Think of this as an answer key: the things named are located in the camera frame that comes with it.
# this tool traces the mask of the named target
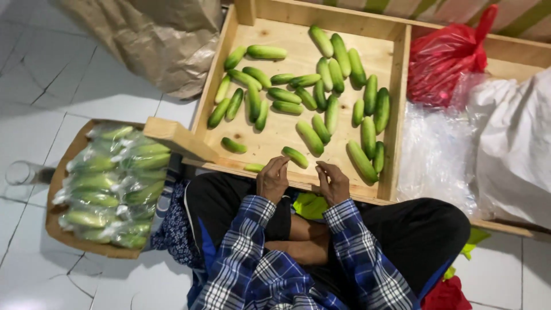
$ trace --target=plaid sleeve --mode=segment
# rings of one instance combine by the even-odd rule
[[[323,213],[333,235],[338,260],[356,284],[363,309],[404,310],[418,302],[404,277],[383,255],[377,239],[365,227],[352,199]]]
[[[264,228],[275,211],[276,206],[263,197],[243,199],[192,310],[243,309],[247,287],[262,257]]]

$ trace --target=person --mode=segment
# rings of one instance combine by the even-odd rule
[[[290,212],[288,162],[256,183],[206,173],[185,188],[206,271],[190,309],[419,309],[465,245],[466,216],[428,198],[358,208],[341,170],[317,162],[327,224],[308,221]]]

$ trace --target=blue plaid shirt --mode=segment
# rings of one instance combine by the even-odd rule
[[[310,275],[287,253],[262,255],[264,228],[275,210],[263,197],[245,197],[191,310],[348,309],[332,293],[315,289]],[[351,199],[330,208],[323,217],[362,309],[418,308],[411,288],[383,255]]]

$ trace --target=white tile floor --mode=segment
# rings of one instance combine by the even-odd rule
[[[4,182],[17,159],[56,166],[92,117],[188,126],[196,101],[163,95],[129,73],[47,0],[0,0],[0,310],[186,308],[190,270],[166,252],[107,259],[44,230],[47,188]],[[455,263],[475,310],[551,303],[551,244],[493,233]]]

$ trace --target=wooden handle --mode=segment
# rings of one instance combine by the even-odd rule
[[[211,163],[219,159],[215,150],[177,121],[150,116],[145,123],[143,134],[186,158],[200,158]]]
[[[256,0],[235,0],[237,20],[241,25],[254,26],[256,20]]]

